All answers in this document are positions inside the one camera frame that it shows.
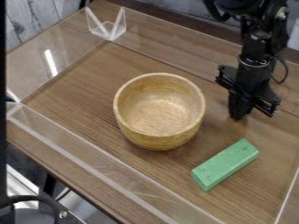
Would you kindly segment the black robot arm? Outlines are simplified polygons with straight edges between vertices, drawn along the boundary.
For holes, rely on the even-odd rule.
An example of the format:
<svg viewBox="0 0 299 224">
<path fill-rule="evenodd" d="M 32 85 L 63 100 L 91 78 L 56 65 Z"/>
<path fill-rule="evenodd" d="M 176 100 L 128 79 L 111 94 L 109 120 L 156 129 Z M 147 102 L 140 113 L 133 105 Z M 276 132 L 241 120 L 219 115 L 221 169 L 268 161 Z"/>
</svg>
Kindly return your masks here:
<svg viewBox="0 0 299 224">
<path fill-rule="evenodd" d="M 285 61 L 287 0 L 203 0 L 215 20 L 240 22 L 241 52 L 237 66 L 219 66 L 216 82 L 228 90 L 228 113 L 240 120 L 253 109 L 267 116 L 276 112 L 280 98 L 269 83 L 283 84 L 273 76 L 276 64 Z"/>
</svg>

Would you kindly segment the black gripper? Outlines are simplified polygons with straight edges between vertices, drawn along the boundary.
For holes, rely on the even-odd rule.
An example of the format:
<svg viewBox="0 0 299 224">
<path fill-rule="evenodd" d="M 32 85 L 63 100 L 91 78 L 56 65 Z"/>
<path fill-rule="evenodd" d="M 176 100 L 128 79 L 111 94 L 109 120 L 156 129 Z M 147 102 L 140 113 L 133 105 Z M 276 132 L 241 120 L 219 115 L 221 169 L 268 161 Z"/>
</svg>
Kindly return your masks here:
<svg viewBox="0 0 299 224">
<path fill-rule="evenodd" d="M 228 114 L 239 121 L 257 109 L 272 117 L 280 98 L 269 86 L 269 61 L 253 64 L 237 59 L 237 68 L 219 65 L 219 75 L 215 81 L 228 90 Z"/>
</svg>

